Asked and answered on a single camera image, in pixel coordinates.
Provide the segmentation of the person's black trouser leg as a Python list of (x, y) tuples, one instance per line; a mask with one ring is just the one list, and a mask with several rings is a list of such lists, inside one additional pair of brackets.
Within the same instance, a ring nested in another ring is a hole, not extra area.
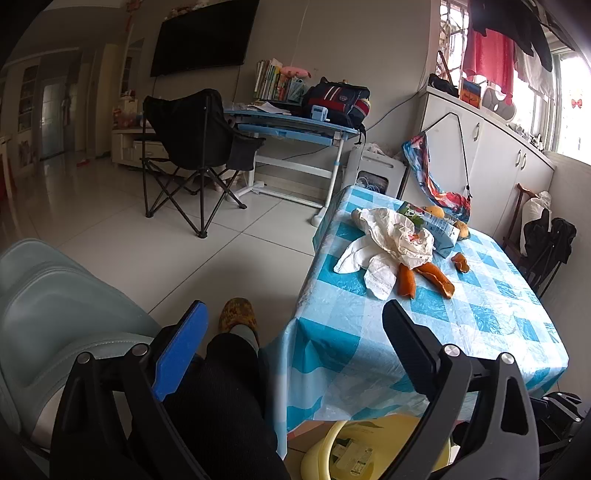
[(256, 323), (224, 321), (194, 356), (164, 413), (208, 479), (287, 479), (276, 453), (269, 374)]

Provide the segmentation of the milk carton box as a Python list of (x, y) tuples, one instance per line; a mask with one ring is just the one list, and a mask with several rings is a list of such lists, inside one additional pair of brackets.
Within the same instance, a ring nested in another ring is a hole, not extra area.
[(409, 202), (401, 204), (398, 212), (408, 217), (417, 229), (426, 229), (432, 234), (434, 249), (438, 255), (447, 258), (452, 253), (460, 235), (460, 230), (452, 223)]

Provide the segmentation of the small orange peel chunk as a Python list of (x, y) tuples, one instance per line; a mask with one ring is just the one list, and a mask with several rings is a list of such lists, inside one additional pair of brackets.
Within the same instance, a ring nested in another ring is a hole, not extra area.
[(463, 253), (458, 252), (456, 255), (454, 255), (452, 257), (452, 262), (458, 272), (466, 274), (470, 271), (468, 261)]

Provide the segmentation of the white plastic bag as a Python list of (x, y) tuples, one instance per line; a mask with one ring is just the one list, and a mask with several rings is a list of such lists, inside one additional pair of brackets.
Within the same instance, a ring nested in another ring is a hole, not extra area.
[(356, 208), (353, 223), (396, 261), (414, 270), (433, 260), (434, 237), (405, 215), (389, 208)]

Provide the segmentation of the yellow plastic trash bin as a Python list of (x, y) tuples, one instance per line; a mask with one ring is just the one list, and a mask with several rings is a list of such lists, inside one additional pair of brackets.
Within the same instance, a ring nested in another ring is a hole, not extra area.
[(418, 426), (418, 417), (394, 414), (338, 421), (301, 460), (302, 479), (379, 479)]

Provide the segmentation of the orange peel piece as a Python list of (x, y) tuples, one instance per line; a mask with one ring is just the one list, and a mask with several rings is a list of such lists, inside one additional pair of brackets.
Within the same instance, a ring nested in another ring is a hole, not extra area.
[(401, 263), (398, 270), (398, 295), (414, 299), (416, 296), (416, 280), (412, 269)]

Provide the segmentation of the black clothes on chair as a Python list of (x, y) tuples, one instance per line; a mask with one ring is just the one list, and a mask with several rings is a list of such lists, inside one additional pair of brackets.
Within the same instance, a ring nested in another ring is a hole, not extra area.
[(567, 264), (577, 235), (574, 224), (563, 218), (550, 219), (550, 211), (524, 225), (525, 250), (534, 284), (542, 283), (559, 264)]

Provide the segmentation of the dark striped backpack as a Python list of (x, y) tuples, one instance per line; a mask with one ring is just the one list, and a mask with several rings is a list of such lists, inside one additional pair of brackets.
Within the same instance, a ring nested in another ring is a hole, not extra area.
[(332, 124), (363, 132), (363, 122), (370, 113), (370, 89), (346, 82), (332, 82), (322, 77), (317, 85), (304, 94), (301, 112), (311, 117), (314, 107), (327, 109)]

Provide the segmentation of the yellow mango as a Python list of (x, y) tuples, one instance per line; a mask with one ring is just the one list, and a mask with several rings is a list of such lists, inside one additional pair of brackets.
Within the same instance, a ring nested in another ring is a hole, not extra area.
[(424, 207), (423, 210), (425, 212), (429, 213), (430, 215), (440, 218), (440, 219), (444, 219), (446, 217), (444, 210), (440, 206), (437, 206), (437, 205), (431, 205), (431, 206)]

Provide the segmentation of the round brown bun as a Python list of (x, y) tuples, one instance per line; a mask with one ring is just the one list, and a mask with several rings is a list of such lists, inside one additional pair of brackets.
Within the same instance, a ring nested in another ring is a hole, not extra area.
[(470, 236), (469, 227), (465, 222), (458, 220), (455, 222), (454, 226), (459, 230), (459, 237), (461, 239), (466, 239)]

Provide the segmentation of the row of books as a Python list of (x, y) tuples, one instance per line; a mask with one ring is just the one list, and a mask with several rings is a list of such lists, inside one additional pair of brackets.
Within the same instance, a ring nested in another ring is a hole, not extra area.
[(308, 89), (311, 73), (300, 67), (283, 66), (276, 59), (260, 60), (256, 64), (253, 99), (300, 104)]

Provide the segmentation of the long orange peel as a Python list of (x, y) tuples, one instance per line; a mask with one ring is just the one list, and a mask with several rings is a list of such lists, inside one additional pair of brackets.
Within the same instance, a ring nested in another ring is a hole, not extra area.
[(455, 293), (455, 286), (448, 277), (435, 264), (428, 262), (415, 269), (436, 287), (438, 292), (446, 299), (451, 299)]

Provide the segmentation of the white paper towel sheet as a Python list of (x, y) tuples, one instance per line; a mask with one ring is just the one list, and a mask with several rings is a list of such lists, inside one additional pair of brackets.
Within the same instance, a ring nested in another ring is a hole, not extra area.
[(365, 271), (363, 282), (376, 298), (387, 300), (397, 282), (400, 262), (370, 237), (363, 236), (349, 243), (335, 264), (337, 274)]

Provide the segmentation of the white plastic stool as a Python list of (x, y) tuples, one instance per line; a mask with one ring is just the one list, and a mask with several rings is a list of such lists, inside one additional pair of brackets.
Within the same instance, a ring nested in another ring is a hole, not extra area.
[(397, 198), (406, 173), (407, 165), (398, 157), (355, 146), (349, 151), (342, 186), (355, 185)]

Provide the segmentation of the blue checkered tablecloth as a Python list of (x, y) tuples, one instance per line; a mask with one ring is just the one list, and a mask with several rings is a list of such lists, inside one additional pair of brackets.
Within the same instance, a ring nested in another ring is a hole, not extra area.
[[(362, 235), (353, 211), (399, 205), (394, 198), (349, 186), (335, 196), (315, 233), (315, 258), (294, 317), (266, 349), (280, 454), (287, 452), (288, 434), (307, 421), (419, 416), (427, 407), (384, 331), (384, 302), (367, 289), (362, 272), (335, 273), (346, 247)], [(512, 354), (527, 390), (546, 393), (567, 369), (569, 357), (538, 297), (488, 235), (472, 231), (455, 249), (465, 256), (467, 273), (458, 272), (450, 259), (435, 258), (454, 295), (445, 298), (419, 279), (415, 297), (401, 299), (401, 306), (440, 343), (467, 355)]]

